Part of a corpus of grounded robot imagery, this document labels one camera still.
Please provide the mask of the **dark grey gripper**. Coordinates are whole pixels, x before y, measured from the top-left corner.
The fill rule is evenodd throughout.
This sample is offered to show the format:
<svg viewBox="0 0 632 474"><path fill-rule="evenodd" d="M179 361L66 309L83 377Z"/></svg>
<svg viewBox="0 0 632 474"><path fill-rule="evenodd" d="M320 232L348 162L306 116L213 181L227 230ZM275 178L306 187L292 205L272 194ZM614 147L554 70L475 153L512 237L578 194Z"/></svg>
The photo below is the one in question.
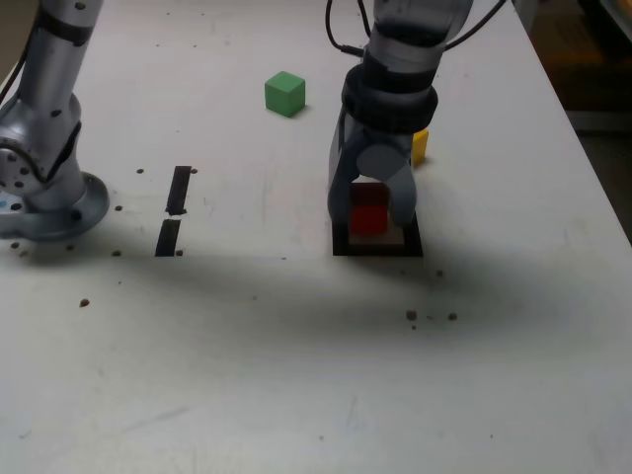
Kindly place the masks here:
<svg viewBox="0 0 632 474"><path fill-rule="evenodd" d="M373 144L364 149L364 137L370 143L386 144ZM397 149L411 150L412 144L412 134L372 129L341 111L329 156L327 205L332 223L348 223L351 184L361 174L387 187L391 218L401 227L409 225L416 212L417 189L409 158Z"/></svg>

